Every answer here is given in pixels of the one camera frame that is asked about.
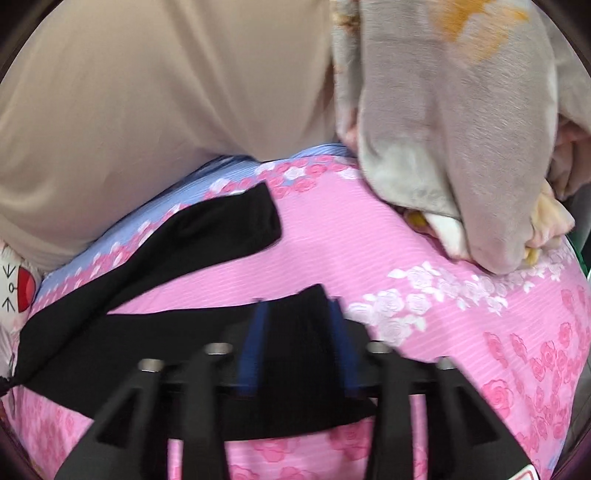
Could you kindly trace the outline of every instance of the cartoon face print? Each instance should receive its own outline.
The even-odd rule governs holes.
[[[37,285],[33,275],[21,265],[6,262],[0,271],[0,312],[26,312],[33,303]]]

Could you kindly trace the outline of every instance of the pillow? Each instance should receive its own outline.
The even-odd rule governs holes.
[[[76,0],[0,83],[0,238],[36,267],[220,154],[333,140],[324,0]]]

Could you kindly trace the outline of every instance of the green object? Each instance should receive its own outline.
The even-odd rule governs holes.
[[[574,253],[577,255],[577,260],[579,261],[579,265],[581,267],[581,270],[583,270],[585,277],[589,278],[589,269],[587,268],[587,265],[585,265],[585,262],[583,260],[583,255],[581,254],[579,249],[577,247],[575,247],[573,241],[570,239],[570,236],[567,235],[566,238],[568,239],[570,246],[573,247]]]

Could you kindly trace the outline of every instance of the pink floral fabric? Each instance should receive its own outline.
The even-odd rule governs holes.
[[[281,215],[278,244],[178,278],[118,312],[242,304],[322,283],[374,338],[424,361],[453,357],[548,480],[591,343],[591,292],[570,247],[564,243],[535,267],[502,277],[450,262],[433,240],[413,232],[370,193],[351,161],[339,157],[263,164],[241,181],[216,180],[204,198],[239,193],[259,181],[269,184]],[[34,310],[125,262],[165,218],[98,255],[39,298]],[[53,478],[90,420],[22,387],[4,404],[23,445]],[[415,477],[425,479],[424,405],[413,399],[413,407]],[[360,480],[371,432],[367,419],[306,437],[228,443],[232,479]],[[171,441],[171,480],[180,480],[180,456],[179,442]]]

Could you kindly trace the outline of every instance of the blue strap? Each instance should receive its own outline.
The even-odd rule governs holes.
[[[259,384],[259,370],[262,363],[265,322],[269,305],[261,301],[255,308],[255,314],[248,329],[238,363],[238,393],[254,395]]]
[[[345,318],[338,300],[330,301],[330,326],[340,371],[341,382],[347,394],[355,394],[359,388],[357,353],[345,327]]]

